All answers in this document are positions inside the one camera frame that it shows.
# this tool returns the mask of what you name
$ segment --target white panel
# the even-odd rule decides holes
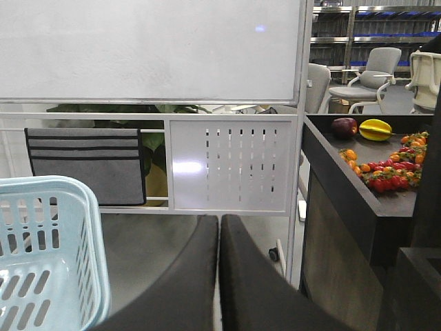
[[[170,125],[176,210],[288,210],[295,124],[171,121]]]
[[[0,97],[291,100],[304,6],[3,0]]]

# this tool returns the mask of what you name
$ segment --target gray office chair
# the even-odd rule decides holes
[[[305,112],[317,114],[321,111],[322,101],[331,81],[331,71],[327,66],[308,63],[308,87],[306,89]],[[296,109],[291,106],[272,106],[280,114],[296,113]]]
[[[344,99],[352,103],[349,114],[352,114],[356,108],[379,105],[384,114],[383,99],[386,88],[395,84],[393,76],[398,61],[401,57],[401,50],[392,47],[374,48],[367,59],[366,70],[360,74],[358,70],[343,70],[355,72],[356,76],[347,86],[330,88],[330,97],[326,104],[329,104],[331,98]],[[359,81],[361,86],[355,87],[353,84]]]

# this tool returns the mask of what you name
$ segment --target desk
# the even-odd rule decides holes
[[[340,158],[352,148],[358,162],[387,159],[404,133],[417,132],[432,116],[382,115],[397,133],[389,141],[359,134],[336,140],[331,122],[347,115],[308,115],[302,149],[311,164],[300,289],[315,303],[356,330],[375,330],[384,280],[399,247],[409,246],[416,191],[372,193]],[[372,118],[353,115],[358,123]]]

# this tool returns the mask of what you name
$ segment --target perforated panel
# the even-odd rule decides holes
[[[171,121],[170,128],[175,209],[287,210],[295,123]]]

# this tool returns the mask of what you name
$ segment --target red apple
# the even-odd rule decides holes
[[[334,119],[331,124],[332,133],[339,139],[349,139],[357,133],[357,130],[357,121],[351,117]]]

